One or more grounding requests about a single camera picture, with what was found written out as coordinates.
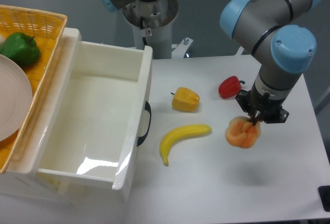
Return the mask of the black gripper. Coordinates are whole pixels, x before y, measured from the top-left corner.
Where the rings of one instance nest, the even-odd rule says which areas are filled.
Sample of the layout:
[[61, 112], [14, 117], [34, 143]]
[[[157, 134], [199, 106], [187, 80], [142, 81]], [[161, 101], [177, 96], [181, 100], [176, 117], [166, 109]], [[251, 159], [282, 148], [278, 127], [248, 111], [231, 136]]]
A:
[[258, 122], [285, 123], [289, 116], [282, 108], [282, 100], [271, 100], [268, 92], [261, 95], [257, 90], [240, 90], [235, 99], [253, 125]]

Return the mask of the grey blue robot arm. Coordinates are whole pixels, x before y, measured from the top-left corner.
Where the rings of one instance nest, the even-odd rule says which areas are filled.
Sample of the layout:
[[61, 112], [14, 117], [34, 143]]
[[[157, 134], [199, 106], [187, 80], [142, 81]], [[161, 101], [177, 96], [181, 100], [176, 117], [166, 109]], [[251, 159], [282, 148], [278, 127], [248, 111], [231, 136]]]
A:
[[[122, 10], [134, 33], [135, 46], [150, 46], [155, 59], [172, 56], [172, 23], [177, 0], [101, 0], [110, 11]], [[249, 91], [236, 96], [251, 123], [284, 123], [284, 100], [307, 70], [317, 50], [314, 35], [292, 21], [322, 0], [231, 0], [222, 10], [220, 27], [260, 64]]]

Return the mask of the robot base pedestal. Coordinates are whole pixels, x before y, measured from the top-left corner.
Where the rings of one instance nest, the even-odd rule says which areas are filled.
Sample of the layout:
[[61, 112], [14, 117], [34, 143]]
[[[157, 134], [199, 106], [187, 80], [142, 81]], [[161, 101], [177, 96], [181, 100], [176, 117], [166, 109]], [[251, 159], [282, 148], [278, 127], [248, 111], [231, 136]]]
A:
[[177, 0], [137, 0], [123, 8], [123, 15], [133, 30], [135, 48], [153, 49], [154, 59], [180, 59], [187, 56], [193, 42], [185, 37], [172, 43], [172, 24], [178, 15]]

